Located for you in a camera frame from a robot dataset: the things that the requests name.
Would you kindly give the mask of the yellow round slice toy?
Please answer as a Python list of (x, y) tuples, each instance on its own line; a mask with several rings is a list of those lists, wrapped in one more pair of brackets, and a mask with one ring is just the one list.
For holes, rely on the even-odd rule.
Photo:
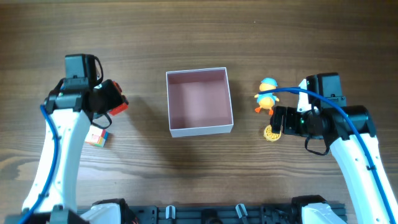
[(263, 136), (267, 141), (270, 141), (270, 142), (278, 141), (280, 139), (281, 135), (282, 135), (281, 131), (279, 133), (273, 133), (271, 125), (266, 126), (266, 128), (264, 129)]

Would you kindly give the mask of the red toy fire truck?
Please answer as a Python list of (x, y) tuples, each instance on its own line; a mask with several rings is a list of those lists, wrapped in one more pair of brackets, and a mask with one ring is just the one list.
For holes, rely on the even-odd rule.
[(122, 113), (123, 111), (127, 110), (129, 107), (129, 102), (127, 100), (127, 98), (122, 94), (122, 89), (119, 86), (119, 84), (115, 81), (113, 81), (113, 85), (116, 88), (116, 90), (119, 93), (119, 96), (121, 97), (121, 102), (117, 103), (117, 106), (115, 106), (113, 109), (111, 109), (109, 111), (109, 114), (111, 114), (112, 116), (116, 116), (119, 113)]

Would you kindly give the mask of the multicolour puzzle cube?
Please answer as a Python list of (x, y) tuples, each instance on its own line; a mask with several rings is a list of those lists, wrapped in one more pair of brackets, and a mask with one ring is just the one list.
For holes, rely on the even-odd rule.
[(104, 147), (105, 142), (108, 138), (108, 132), (105, 129), (97, 128), (95, 126), (90, 126), (88, 134), (85, 138), (85, 143), (92, 146)]

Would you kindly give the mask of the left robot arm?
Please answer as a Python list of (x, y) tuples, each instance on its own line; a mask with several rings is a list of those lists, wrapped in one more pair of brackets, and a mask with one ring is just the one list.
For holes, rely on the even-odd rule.
[(31, 223), (54, 208), (76, 210), (80, 157), (95, 119), (110, 119), (128, 108), (128, 100), (113, 80), (105, 80), (98, 57), (65, 56), (65, 78), (50, 91), (40, 110), (46, 134), (39, 166), (22, 204), (20, 223)]

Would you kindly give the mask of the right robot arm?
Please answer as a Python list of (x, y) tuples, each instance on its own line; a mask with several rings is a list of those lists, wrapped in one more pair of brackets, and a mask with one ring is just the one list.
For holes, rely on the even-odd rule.
[(272, 132), (324, 141), (323, 154), (332, 154), (338, 163), (358, 223), (397, 223), (397, 200), (381, 161), (376, 127), (364, 106), (346, 104), (340, 76), (311, 75), (281, 91), (298, 94), (299, 100), (295, 108), (275, 108)]

